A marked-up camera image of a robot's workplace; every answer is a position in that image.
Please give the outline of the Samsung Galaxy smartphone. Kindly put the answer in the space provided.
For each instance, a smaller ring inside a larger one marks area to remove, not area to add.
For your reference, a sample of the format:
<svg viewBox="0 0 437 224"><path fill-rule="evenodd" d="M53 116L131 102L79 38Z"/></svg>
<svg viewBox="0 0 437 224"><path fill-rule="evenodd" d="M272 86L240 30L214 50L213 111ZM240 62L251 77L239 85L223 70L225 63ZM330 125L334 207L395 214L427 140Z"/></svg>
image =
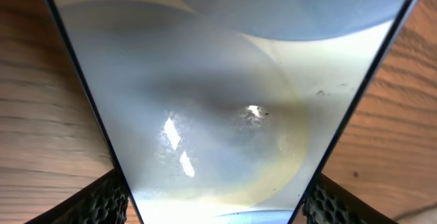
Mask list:
<svg viewBox="0 0 437 224"><path fill-rule="evenodd" d="M45 0L142 223L289 223L417 0Z"/></svg>

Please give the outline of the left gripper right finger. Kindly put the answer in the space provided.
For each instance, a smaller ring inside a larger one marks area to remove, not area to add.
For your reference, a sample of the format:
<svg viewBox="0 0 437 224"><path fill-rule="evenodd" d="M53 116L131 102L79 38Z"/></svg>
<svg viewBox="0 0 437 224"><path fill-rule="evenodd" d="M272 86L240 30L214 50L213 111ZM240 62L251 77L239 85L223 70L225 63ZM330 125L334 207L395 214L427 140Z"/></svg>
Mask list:
<svg viewBox="0 0 437 224"><path fill-rule="evenodd" d="M307 224L397 224L324 174L306 193L302 214Z"/></svg>

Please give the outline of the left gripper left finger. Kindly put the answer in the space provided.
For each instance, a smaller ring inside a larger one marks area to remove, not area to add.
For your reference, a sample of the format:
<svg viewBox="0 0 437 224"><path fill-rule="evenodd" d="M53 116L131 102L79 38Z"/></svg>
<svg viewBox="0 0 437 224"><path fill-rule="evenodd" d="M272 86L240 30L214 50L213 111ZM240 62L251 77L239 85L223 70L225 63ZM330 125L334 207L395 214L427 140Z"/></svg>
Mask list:
<svg viewBox="0 0 437 224"><path fill-rule="evenodd" d="M124 224L128 202L127 188L112 169L26 224Z"/></svg>

